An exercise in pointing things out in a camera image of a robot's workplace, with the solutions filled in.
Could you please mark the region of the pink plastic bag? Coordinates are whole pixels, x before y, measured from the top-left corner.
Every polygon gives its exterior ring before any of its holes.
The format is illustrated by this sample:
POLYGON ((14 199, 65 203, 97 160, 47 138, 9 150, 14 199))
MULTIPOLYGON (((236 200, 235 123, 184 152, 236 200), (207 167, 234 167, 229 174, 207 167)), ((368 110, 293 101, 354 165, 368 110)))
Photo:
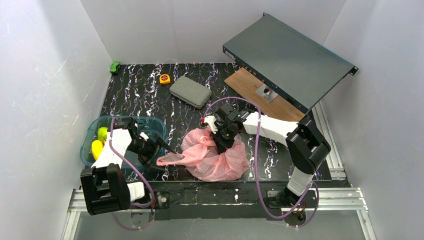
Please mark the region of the pink plastic bag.
POLYGON ((156 160, 157 166, 179 165, 204 182, 234 181, 250 169, 245 144, 238 138, 232 147, 218 153, 208 128, 189 131, 182 140, 181 153, 169 153, 156 160))

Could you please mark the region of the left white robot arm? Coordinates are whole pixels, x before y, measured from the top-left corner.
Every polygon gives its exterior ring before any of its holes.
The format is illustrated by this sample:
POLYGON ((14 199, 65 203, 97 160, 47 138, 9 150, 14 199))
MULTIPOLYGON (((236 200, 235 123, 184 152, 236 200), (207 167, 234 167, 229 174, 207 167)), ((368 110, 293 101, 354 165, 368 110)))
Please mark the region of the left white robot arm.
POLYGON ((90 168, 80 174, 82 191, 88 213, 92 216, 138 208, 154 207, 155 194, 142 173, 125 158, 127 152, 137 155, 146 169, 163 171, 154 163, 161 150, 173 150, 165 142, 161 130, 155 130, 153 117, 103 116, 101 127, 108 124, 105 134, 100 134, 101 151, 90 168))

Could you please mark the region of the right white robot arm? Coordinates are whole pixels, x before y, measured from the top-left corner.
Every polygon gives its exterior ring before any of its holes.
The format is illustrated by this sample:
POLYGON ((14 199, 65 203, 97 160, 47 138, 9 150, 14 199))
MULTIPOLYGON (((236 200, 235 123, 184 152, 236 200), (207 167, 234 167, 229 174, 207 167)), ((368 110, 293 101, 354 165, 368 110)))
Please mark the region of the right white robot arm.
POLYGON ((298 200, 309 187, 313 176, 327 158, 331 146, 311 119, 300 122, 269 117, 252 109, 236 110, 225 103, 214 115, 205 116, 202 124, 211 129, 218 152, 234 145, 235 137, 247 133, 283 144, 289 152, 294 169, 284 189, 285 197, 298 200))

